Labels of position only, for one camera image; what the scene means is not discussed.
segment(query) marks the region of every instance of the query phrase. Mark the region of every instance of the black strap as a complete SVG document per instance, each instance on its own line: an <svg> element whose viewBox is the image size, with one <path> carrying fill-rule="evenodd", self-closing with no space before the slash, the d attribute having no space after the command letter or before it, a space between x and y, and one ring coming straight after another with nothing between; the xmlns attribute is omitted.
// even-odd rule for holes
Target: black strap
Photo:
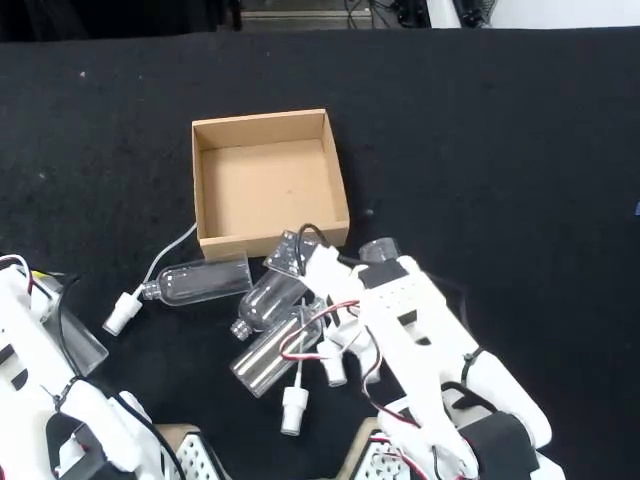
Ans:
<svg viewBox="0 0 640 480"><path fill-rule="evenodd" d="M54 395L53 400L55 402L56 412L60 413L62 405L64 405L64 402L67 401L67 395L69 395L71 387L73 387L78 380L82 380L82 377L73 377L71 380L69 380L69 383L67 383L60 395Z"/></svg>
<svg viewBox="0 0 640 480"><path fill-rule="evenodd" d="M462 368L462 377L461 382L464 387L467 386L467 376L469 375L469 369L476 363L476 360L480 356L480 354L484 352L482 347L478 347L475 352L467 353L464 356L464 367Z"/></svg>

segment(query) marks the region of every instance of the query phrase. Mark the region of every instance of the bottle neck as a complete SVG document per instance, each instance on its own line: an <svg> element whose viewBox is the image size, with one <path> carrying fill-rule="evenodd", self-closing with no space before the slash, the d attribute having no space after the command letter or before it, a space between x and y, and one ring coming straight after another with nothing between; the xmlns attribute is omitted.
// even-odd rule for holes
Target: bottle neck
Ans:
<svg viewBox="0 0 640 480"><path fill-rule="evenodd" d="M157 300L162 293L157 280L152 280L142 285L142 298L145 300Z"/></svg>

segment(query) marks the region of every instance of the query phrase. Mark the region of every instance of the bottle cap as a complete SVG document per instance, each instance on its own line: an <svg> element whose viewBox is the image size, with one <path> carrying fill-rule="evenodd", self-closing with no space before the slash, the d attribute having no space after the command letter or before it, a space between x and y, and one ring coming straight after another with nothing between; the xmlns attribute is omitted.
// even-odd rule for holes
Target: bottle cap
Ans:
<svg viewBox="0 0 640 480"><path fill-rule="evenodd" d="M347 375L344 373L344 365L342 364L342 355L340 347L330 341L323 341L317 345L318 353L323 357L331 357L328 360L322 360L325 372L327 372L327 380L330 387L339 387L347 383Z"/></svg>
<svg viewBox="0 0 640 480"><path fill-rule="evenodd" d="M300 435L300 424L302 423L302 414L307 408L307 400L309 392L300 387L287 387L284 389L282 397L282 425L280 433L283 435L292 435L297 437Z"/></svg>
<svg viewBox="0 0 640 480"><path fill-rule="evenodd" d="M237 319L231 325L231 333L233 333L241 342L244 342L252 332L253 328L251 328L249 324L241 318Z"/></svg>
<svg viewBox="0 0 640 480"><path fill-rule="evenodd" d="M123 292L113 307L113 312L111 312L107 321L102 325L102 328L114 337L117 337L124 326L129 323L129 320L136 316L141 308L142 303L138 301L137 298L127 292Z"/></svg>

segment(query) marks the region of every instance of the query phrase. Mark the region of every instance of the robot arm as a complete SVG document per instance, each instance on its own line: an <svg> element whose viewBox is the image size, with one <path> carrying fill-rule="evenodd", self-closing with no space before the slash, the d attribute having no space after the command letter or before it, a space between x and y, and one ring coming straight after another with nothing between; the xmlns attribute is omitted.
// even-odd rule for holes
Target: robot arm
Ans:
<svg viewBox="0 0 640 480"><path fill-rule="evenodd" d="M11 382L3 381L4 388L0 391L0 412L4 412L0 464L8 478L22 478L25 468L31 469L29 478L54 478L44 438L45 426L56 411L52 397L64 398L60 411L86 424L107 459L119 470L136 472L138 478L161 478L158 442L148 436L143 441L140 435L133 435L117 411L119 406L114 407L93 385L75 378L39 316L32 311L31 298L23 283L15 268L0 270L3 333L16 361L28 372L22 388L16 389ZM21 436L24 443L16 442Z"/></svg>
<svg viewBox="0 0 640 480"><path fill-rule="evenodd" d="M390 407L406 409L417 425L385 412L380 425L424 476L491 480L507 472L511 478L564 478L536 452L551 439L543 412L504 365L479 348L412 258L346 272L332 250L316 248L303 281L329 303L360 301L359 315L336 315L326 335L344 345L353 337L347 331L365 326L370 332L351 351L364 357L379 349L397 378L406 397ZM508 453L496 449L496 439L503 449L509 445Z"/></svg>

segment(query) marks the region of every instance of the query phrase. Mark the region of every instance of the perforated plate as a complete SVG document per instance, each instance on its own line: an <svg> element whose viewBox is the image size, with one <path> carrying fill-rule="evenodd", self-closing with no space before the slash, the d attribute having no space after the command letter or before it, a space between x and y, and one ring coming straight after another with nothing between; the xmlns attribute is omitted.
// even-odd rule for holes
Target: perforated plate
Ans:
<svg viewBox="0 0 640 480"><path fill-rule="evenodd" d="M216 467L217 459L212 459L198 435L188 434L176 452L187 480L225 480L221 467Z"/></svg>
<svg viewBox="0 0 640 480"><path fill-rule="evenodd" d="M411 480L409 467L388 442L369 440L351 480Z"/></svg>

